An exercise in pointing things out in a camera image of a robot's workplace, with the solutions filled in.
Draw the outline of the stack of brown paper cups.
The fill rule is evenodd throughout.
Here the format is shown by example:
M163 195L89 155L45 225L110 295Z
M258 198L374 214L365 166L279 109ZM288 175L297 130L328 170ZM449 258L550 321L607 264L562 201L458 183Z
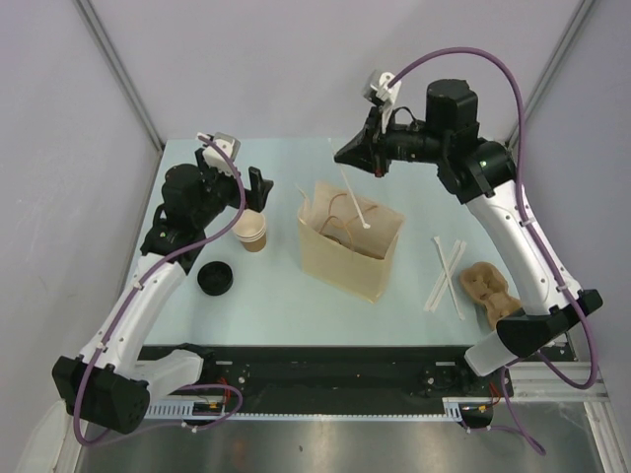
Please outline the stack of brown paper cups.
M265 216L250 209L244 210L232 227L237 240L249 252L259 252L266 246L266 230Z

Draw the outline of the brown paper takeout bag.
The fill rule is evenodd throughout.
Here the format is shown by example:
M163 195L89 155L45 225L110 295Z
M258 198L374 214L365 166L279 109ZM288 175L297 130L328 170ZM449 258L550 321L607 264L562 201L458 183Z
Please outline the brown paper takeout bag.
M297 213L302 270L370 303L389 281L403 214L324 181Z

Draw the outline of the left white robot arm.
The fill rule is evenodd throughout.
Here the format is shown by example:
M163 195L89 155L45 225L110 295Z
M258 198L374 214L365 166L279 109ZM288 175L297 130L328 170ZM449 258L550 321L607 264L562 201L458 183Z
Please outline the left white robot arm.
M72 418L76 440L83 423L119 434L141 424L152 402L190 387L204 394L218 381L218 371L206 363L202 349L182 345L144 365L141 349L164 305L189 274L202 248L236 224L231 220L216 234L208 225L226 208L239 214L264 209L272 181L257 168L249 169L245 186L235 160L240 143L226 135L199 135L194 164L170 168L162 188L163 202L141 245L132 278L105 322L73 357L60 357L52 377Z

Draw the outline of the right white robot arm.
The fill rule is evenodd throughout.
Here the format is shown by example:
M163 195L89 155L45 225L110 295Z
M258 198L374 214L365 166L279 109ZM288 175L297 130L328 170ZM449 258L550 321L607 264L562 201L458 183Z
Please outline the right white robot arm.
M518 290L521 308L501 319L496 329L464 354L455 370L456 387L477 395L490 373L527 358L603 305L600 293L584 289L568 273L557 282L561 262L545 236L533 237L534 219L520 215L526 201L517 190L517 171L507 148L479 135L478 96L466 81L441 79L427 88L422 120L396 122L400 86L379 72L364 88L372 107L361 131L334 156L348 165L383 177L394 161L432 164L447 191L465 205L490 236Z

